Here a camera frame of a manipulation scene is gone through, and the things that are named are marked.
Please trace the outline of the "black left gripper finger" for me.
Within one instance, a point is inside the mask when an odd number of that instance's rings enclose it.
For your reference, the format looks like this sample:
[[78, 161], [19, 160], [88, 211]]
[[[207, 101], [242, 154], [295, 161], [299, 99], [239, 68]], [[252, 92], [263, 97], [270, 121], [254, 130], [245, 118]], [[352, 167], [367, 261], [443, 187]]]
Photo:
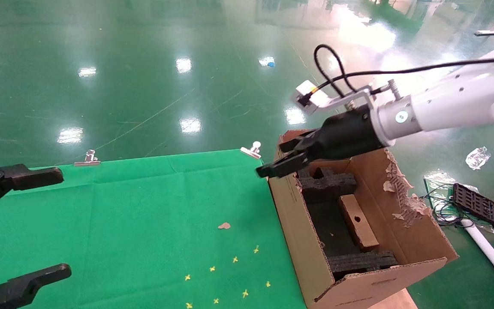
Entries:
[[24, 164], [0, 167], [0, 199], [10, 191], [24, 191], [63, 182], [60, 168], [30, 170]]
[[0, 309], [19, 309], [33, 302], [43, 286], [71, 276], [68, 264], [57, 264], [36, 272], [9, 279], [0, 284]]

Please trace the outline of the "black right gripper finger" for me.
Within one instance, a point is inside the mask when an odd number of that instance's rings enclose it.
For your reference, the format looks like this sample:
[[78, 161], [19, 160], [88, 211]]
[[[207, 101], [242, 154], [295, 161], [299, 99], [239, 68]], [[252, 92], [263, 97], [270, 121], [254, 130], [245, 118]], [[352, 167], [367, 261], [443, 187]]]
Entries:
[[281, 159], [271, 164], [256, 168], [259, 178], [282, 178], [306, 168], [310, 163], [309, 153], [306, 150], [296, 150], [287, 153]]
[[288, 133], [295, 133], [296, 135], [290, 135], [291, 139], [283, 140], [280, 143], [280, 150], [283, 153], [321, 153], [321, 144], [318, 142], [319, 131], [320, 129], [287, 131], [286, 137]]

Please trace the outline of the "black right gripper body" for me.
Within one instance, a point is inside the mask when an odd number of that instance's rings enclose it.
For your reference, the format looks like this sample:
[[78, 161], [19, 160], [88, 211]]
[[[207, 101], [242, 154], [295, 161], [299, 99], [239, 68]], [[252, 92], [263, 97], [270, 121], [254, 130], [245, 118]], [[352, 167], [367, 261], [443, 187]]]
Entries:
[[345, 160], [385, 148], [377, 137], [368, 105], [327, 118], [319, 129], [304, 137], [309, 161]]

